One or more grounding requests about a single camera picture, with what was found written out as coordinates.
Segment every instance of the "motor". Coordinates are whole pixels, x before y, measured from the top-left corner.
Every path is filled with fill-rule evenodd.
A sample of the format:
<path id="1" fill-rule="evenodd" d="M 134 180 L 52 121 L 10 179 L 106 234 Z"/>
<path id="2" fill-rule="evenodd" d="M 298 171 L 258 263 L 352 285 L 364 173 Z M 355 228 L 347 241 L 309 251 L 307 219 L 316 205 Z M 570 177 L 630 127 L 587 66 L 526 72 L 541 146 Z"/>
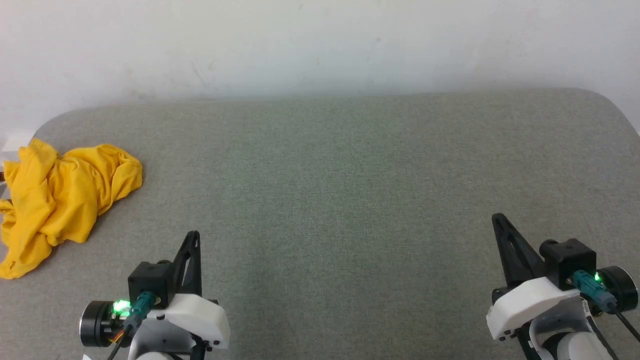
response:
<path id="1" fill-rule="evenodd" d="M 231 330 L 217 300 L 202 298 L 200 234 L 187 234 L 173 262 L 140 263 L 128 278 L 129 299 L 91 301 L 80 318 L 86 347 L 129 347 L 128 360 L 203 360 L 228 348 Z"/>
<path id="2" fill-rule="evenodd" d="M 503 214 L 492 222 L 507 282 L 492 291 L 486 315 L 495 340 L 517 338 L 527 360 L 617 360 L 593 321 L 609 313 L 640 341 L 622 315 L 638 304 L 624 269 L 597 269 L 596 252 L 576 239 L 543 242 L 543 261 Z"/>

